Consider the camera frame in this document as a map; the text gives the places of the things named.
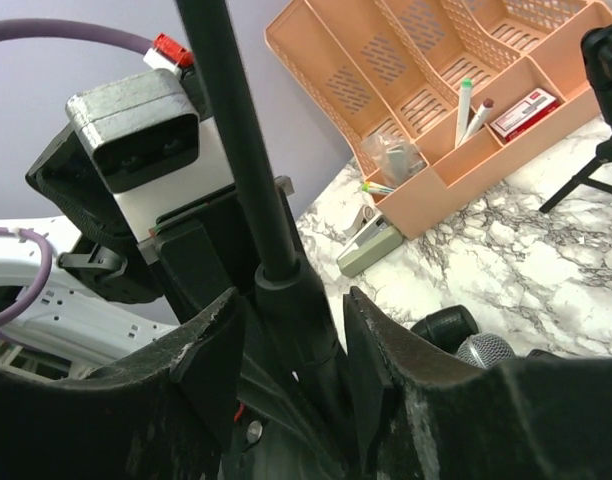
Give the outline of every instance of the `orange storage organizer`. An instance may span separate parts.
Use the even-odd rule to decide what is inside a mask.
[[[426,168],[374,197],[415,238],[599,113],[579,45],[610,23],[607,6],[581,0],[293,0],[266,41],[346,137],[366,180],[382,183],[364,139],[386,132],[417,145]],[[536,87],[560,107],[511,142],[485,125],[454,148],[464,77],[473,105],[495,100],[491,119]]]

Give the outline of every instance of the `marble table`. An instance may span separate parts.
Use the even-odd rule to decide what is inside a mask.
[[[593,120],[353,279],[337,268],[339,225],[371,200],[349,163],[298,221],[342,339],[342,295],[357,285],[406,326],[462,304],[518,354],[612,356],[612,195],[579,187],[550,214],[538,211],[609,136]],[[612,165],[593,178],[612,183]]]

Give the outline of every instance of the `microphone grille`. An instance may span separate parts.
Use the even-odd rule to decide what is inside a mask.
[[[499,335],[478,333],[468,337],[455,354],[462,362],[474,367],[490,368],[507,358],[515,358],[513,348]]]

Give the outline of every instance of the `plastic bag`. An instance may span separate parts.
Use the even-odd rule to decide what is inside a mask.
[[[381,170],[387,187],[399,187],[426,167],[419,149],[395,135],[374,133],[364,140],[363,147]]]

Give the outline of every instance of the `gray wall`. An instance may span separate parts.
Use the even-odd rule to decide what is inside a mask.
[[[273,168],[293,178],[300,214],[350,158],[343,138],[264,43],[264,28],[288,0],[230,0],[233,24]],[[0,20],[52,17],[122,28],[148,38],[166,32],[186,42],[173,0],[7,0]],[[0,43],[0,218],[57,214],[24,174],[65,125],[77,91],[145,70],[139,55],[53,39]],[[161,302],[138,308],[170,317]]]

